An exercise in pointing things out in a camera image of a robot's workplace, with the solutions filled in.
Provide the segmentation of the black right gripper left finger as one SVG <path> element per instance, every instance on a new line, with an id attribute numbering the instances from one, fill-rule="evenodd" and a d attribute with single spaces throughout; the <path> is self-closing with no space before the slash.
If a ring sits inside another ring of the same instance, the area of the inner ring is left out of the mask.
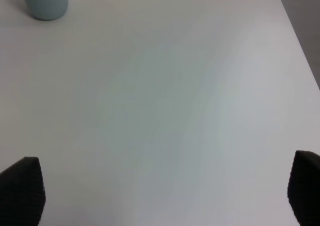
<path id="1" fill-rule="evenodd" d="M 0 224 L 38 226 L 46 191 L 38 157 L 23 157 L 0 173 Z"/>

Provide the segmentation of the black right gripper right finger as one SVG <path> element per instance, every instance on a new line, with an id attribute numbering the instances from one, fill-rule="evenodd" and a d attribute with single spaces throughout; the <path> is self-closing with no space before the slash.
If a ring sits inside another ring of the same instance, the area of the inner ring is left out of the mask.
<path id="1" fill-rule="evenodd" d="M 320 224 L 320 156 L 297 150 L 287 187 L 293 214 L 301 226 Z"/>

